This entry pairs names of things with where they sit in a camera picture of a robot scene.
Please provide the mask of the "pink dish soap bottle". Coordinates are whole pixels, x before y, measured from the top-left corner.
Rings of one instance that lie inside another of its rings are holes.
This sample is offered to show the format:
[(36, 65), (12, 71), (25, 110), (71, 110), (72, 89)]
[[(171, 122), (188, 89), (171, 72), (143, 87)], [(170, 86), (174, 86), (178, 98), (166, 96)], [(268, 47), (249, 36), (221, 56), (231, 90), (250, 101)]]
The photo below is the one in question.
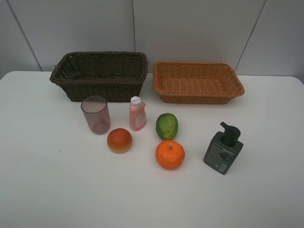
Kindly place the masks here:
[(129, 106), (129, 123), (133, 131), (139, 131), (146, 125), (145, 102), (138, 96), (131, 98)]

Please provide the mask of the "green lime fruit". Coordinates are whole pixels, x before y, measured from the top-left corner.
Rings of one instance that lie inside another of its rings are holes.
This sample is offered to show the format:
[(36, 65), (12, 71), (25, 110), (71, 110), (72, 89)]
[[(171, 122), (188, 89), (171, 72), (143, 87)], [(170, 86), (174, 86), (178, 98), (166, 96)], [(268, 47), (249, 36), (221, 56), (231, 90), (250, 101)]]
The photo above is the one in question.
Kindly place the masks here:
[(156, 121), (157, 135), (163, 140), (173, 140), (178, 132), (178, 120), (171, 113), (161, 114)]

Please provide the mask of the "red orange round bun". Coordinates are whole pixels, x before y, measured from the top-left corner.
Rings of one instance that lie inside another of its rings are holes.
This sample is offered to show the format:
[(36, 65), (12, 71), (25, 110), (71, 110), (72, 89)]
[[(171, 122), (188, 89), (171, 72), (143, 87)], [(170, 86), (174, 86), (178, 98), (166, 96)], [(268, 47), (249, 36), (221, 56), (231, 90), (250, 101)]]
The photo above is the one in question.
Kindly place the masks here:
[(112, 130), (107, 137), (107, 145), (109, 149), (117, 154), (127, 152), (133, 143), (130, 132), (124, 128)]

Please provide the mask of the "orange tangerine fruit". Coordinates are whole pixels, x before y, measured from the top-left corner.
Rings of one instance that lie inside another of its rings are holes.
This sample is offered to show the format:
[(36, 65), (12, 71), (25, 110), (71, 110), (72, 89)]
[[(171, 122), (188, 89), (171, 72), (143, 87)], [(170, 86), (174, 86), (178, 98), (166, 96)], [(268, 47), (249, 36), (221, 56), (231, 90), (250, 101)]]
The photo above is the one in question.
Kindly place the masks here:
[(174, 140), (162, 141), (155, 151), (156, 161), (166, 170), (179, 168), (185, 158), (185, 150), (181, 144)]

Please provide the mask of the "translucent purple plastic cup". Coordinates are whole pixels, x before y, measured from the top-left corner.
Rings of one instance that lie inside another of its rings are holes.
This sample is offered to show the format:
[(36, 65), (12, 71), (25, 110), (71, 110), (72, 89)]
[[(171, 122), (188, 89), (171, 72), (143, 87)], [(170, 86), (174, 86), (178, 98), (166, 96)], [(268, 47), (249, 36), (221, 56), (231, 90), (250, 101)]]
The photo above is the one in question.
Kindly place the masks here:
[(96, 134), (106, 133), (110, 126), (108, 103), (102, 96), (91, 96), (81, 103), (81, 110), (89, 129)]

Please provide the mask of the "dark green pump bottle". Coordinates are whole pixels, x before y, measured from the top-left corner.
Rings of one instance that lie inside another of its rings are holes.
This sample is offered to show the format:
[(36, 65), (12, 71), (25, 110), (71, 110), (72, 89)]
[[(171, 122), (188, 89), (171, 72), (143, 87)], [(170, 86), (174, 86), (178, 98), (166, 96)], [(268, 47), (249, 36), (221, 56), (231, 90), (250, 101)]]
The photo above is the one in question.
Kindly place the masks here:
[(243, 143), (238, 139), (241, 132), (238, 128), (221, 122), (224, 132), (217, 132), (212, 138), (203, 161), (215, 171), (225, 175), (240, 151)]

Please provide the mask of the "light orange wicker basket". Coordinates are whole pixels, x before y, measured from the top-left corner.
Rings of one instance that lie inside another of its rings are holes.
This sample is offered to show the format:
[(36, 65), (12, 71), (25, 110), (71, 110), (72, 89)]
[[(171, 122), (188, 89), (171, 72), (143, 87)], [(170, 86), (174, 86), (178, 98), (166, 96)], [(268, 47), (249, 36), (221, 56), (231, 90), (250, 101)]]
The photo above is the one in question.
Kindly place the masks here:
[(225, 63), (160, 61), (153, 66), (153, 87), (173, 104), (226, 104), (245, 89)]

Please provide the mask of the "dark brown wicker basket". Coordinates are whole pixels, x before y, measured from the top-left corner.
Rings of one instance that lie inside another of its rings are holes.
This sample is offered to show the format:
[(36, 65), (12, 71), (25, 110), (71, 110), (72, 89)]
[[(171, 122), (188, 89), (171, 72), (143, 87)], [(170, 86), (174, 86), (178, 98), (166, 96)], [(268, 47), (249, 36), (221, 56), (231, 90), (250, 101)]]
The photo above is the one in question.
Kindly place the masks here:
[(72, 102), (98, 95), (123, 103), (140, 95), (147, 72), (147, 57), (141, 52), (72, 52), (55, 66), (50, 81)]

